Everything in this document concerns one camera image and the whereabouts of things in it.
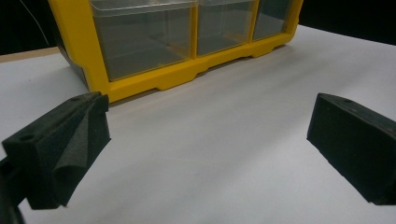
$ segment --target black background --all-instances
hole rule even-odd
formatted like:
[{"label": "black background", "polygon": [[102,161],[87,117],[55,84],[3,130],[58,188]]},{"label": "black background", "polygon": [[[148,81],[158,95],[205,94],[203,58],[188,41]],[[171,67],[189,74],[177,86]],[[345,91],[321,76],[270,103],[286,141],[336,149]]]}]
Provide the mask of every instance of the black background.
[{"label": "black background", "polygon": [[[0,1],[0,54],[55,46],[46,0]],[[304,0],[300,24],[341,35],[396,45],[395,9],[386,0]]]}]

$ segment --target yellow plastic drawer organizer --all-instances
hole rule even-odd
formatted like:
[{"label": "yellow plastic drawer organizer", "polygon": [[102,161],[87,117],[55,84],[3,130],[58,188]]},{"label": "yellow plastic drawer organizer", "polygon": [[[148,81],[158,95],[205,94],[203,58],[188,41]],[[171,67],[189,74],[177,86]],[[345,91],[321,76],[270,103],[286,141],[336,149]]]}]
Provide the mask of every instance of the yellow plastic drawer organizer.
[{"label": "yellow plastic drawer organizer", "polygon": [[49,0],[69,59],[110,102],[259,57],[294,36],[303,0]]}]

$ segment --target yellow frame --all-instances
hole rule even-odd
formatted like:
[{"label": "yellow frame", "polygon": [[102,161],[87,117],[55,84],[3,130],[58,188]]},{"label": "yellow frame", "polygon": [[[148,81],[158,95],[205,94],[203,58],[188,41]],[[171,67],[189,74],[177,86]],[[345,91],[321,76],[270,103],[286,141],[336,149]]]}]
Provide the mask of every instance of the yellow frame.
[{"label": "yellow frame", "polygon": [[284,45],[293,38],[303,0],[293,0],[287,19],[286,32],[252,41],[259,0],[254,0],[248,42],[244,45],[197,57],[198,7],[191,9],[191,59],[143,74],[109,81],[102,51],[93,22],[90,0],[49,0],[70,59],[82,67],[90,91],[108,94],[115,102],[151,89],[167,90],[195,79],[209,67],[241,57],[259,57]]}]

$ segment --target white table surface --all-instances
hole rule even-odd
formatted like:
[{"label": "white table surface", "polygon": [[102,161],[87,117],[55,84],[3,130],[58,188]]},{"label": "white table surface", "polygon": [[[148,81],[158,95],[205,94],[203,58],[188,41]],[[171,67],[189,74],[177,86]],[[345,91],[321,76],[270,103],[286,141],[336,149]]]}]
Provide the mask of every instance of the white table surface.
[{"label": "white table surface", "polygon": [[[67,208],[34,223],[395,223],[306,139],[318,92],[396,120],[396,47],[299,26],[283,48],[116,103]],[[87,92],[60,54],[0,63],[0,139]],[[0,159],[5,157],[2,150]]]}]

